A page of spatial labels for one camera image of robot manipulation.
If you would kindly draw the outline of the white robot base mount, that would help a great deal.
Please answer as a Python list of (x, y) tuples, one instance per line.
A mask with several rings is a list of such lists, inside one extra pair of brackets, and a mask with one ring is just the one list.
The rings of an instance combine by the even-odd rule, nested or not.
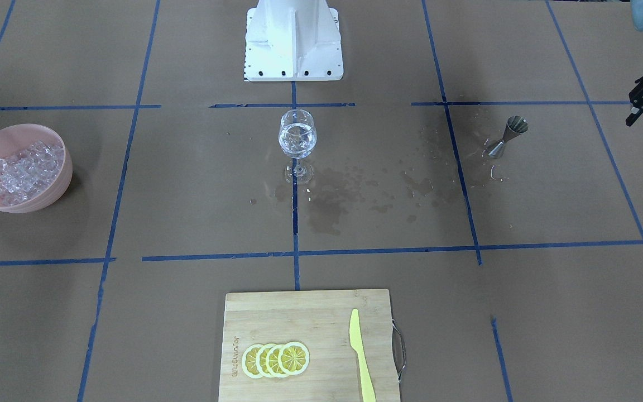
[(328, 82), (344, 76), (339, 13), (326, 1), (259, 1), (246, 17), (247, 82)]

